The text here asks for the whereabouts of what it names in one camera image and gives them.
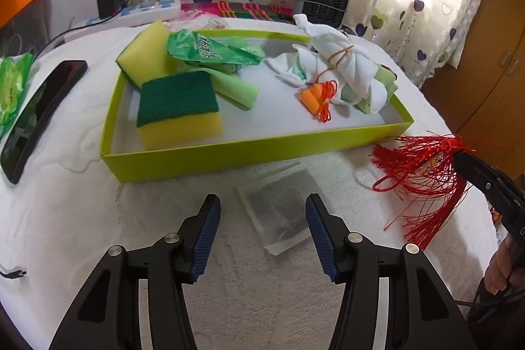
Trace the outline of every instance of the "black cable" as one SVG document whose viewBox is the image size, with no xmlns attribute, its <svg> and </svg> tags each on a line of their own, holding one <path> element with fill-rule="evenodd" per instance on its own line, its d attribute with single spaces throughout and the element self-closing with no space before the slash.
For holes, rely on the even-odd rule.
<svg viewBox="0 0 525 350">
<path fill-rule="evenodd" d="M 501 303 L 504 303 L 504 302 L 508 301 L 509 299 L 519 297 L 522 294 L 525 294 L 525 289 L 522 289 L 522 290 L 520 290 L 518 292 L 514 292 L 513 294 L 505 295 L 504 297 L 501 297 L 497 301 L 492 301 L 492 302 L 468 303 L 466 301 L 457 301 L 457 300 L 455 300 L 454 302 L 457 305 L 464 305 L 464 306 L 467 306 L 467 307 L 491 307 L 491 306 L 500 305 Z"/>
<path fill-rule="evenodd" d="M 2 273 L 0 271 L 0 276 L 4 279 L 18 279 L 18 278 L 23 277 L 25 274 L 26 272 L 22 270 L 17 270 L 16 272 L 11 272 L 11 273 Z"/>
<path fill-rule="evenodd" d="M 114 19 L 117 15 L 119 15 L 120 11 L 118 13 L 116 13 L 115 15 L 112 15 L 111 17 L 108 17 L 102 21 L 98 21 L 97 23 L 91 23 L 91 24 L 86 24 L 85 26 L 80 26 L 80 27 L 75 27 L 75 28 L 71 28 L 71 29 L 68 29 L 62 33 L 60 33 L 59 35 L 55 36 L 53 39 L 51 39 L 44 48 L 42 48 L 42 50 L 40 51 L 40 53 L 36 56 L 35 58 L 35 61 L 38 59 L 38 57 L 40 57 L 41 53 L 43 53 L 47 47 L 49 47 L 49 45 L 51 45 L 54 41 L 56 41 L 59 37 L 62 37 L 64 36 L 65 34 L 68 34 L 69 32 L 73 32 L 75 30 L 82 30 L 82 29 L 87 29 L 87 28 L 90 28 L 90 27 L 93 27 L 93 26 L 98 26 L 99 24 L 104 24 L 104 23 L 107 23 L 108 21 Z"/>
</svg>

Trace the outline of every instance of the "human hand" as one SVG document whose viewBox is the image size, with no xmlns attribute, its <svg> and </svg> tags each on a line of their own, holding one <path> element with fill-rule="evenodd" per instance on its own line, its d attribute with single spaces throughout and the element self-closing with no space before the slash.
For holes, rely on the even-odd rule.
<svg viewBox="0 0 525 350">
<path fill-rule="evenodd" d="M 495 295 L 498 291 L 504 291 L 509 282 L 519 289 L 525 288 L 525 268 L 513 271 L 510 249 L 514 246 L 514 239 L 507 235 L 498 250 L 490 259 L 487 271 L 485 271 L 485 289 Z"/>
</svg>

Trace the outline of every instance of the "yellow sponge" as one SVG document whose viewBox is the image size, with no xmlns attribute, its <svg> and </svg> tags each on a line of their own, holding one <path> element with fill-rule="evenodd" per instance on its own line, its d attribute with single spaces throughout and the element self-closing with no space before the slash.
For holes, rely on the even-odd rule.
<svg viewBox="0 0 525 350">
<path fill-rule="evenodd" d="M 191 72 L 146 82 L 136 124 L 148 150 L 221 135 L 211 77 L 205 72 Z"/>
<path fill-rule="evenodd" d="M 116 63 L 137 88 L 142 88 L 144 82 L 177 71 L 178 60 L 166 52 L 170 34 L 162 21 L 155 21 L 140 32 L 116 59 Z"/>
</svg>

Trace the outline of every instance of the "colorful striped cloth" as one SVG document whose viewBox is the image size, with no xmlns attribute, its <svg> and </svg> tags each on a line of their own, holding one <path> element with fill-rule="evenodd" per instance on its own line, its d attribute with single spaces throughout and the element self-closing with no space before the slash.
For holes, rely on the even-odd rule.
<svg viewBox="0 0 525 350">
<path fill-rule="evenodd" d="M 224 18 L 248 18 L 294 24 L 290 8 L 259 5 L 258 3 L 199 2 L 182 4 L 182 11 L 195 10 Z"/>
</svg>

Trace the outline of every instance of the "cabinet handle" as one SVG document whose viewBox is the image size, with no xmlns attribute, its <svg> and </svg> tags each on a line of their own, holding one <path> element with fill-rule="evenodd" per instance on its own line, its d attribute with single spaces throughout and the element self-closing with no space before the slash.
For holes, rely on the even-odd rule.
<svg viewBox="0 0 525 350">
<path fill-rule="evenodd" d="M 514 71 L 518 68 L 518 65 L 520 64 L 519 60 L 516 60 L 513 62 L 513 65 L 510 66 L 509 72 L 507 73 L 508 77 L 511 77 L 514 73 Z"/>
<path fill-rule="evenodd" d="M 501 63 L 499 65 L 502 69 L 508 65 L 507 62 L 509 60 L 509 57 L 510 57 L 510 51 L 507 51 L 505 54 L 503 54 Z"/>
</svg>

